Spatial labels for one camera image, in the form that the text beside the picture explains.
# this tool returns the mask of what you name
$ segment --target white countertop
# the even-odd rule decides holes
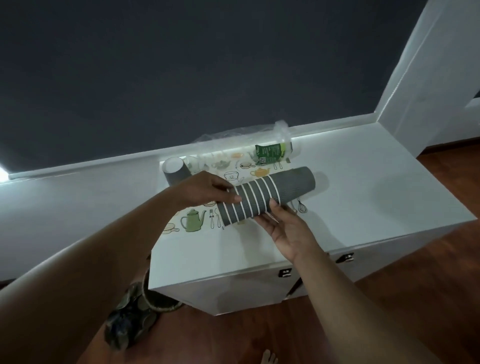
[[[474,220],[380,124],[292,140],[292,168],[307,166],[316,189],[303,197],[307,221],[325,251],[334,251]],[[163,174],[159,185],[166,186]],[[209,224],[208,212],[205,222]],[[150,288],[230,274],[285,261],[254,221],[206,230],[195,239],[162,239],[152,250]]]

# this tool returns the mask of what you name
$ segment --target wooden floor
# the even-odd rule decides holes
[[[477,217],[480,145],[419,157]],[[362,279],[357,286],[444,363],[480,363],[480,224],[472,222]],[[79,363],[259,363],[269,348],[281,364],[329,363],[308,298],[211,317],[191,307],[161,316],[149,337],[111,353],[102,334]]]

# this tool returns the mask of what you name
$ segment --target green label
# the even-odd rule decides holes
[[[258,164],[272,164],[278,162],[285,154],[285,143],[271,146],[255,146]]]

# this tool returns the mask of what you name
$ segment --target hand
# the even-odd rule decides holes
[[[300,219],[290,207],[283,208],[274,199],[270,199],[270,208],[278,223],[266,214],[256,216],[254,219],[270,234],[276,247],[286,259],[294,264],[299,256],[322,251],[305,221]]]
[[[227,192],[233,185],[223,178],[206,171],[201,171],[179,184],[169,188],[174,197],[177,209],[208,204],[212,201],[233,204],[241,201],[235,193]]]

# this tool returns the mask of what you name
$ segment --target foot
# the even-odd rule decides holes
[[[270,353],[270,350],[265,350],[260,364],[278,364],[278,358],[274,353]]]

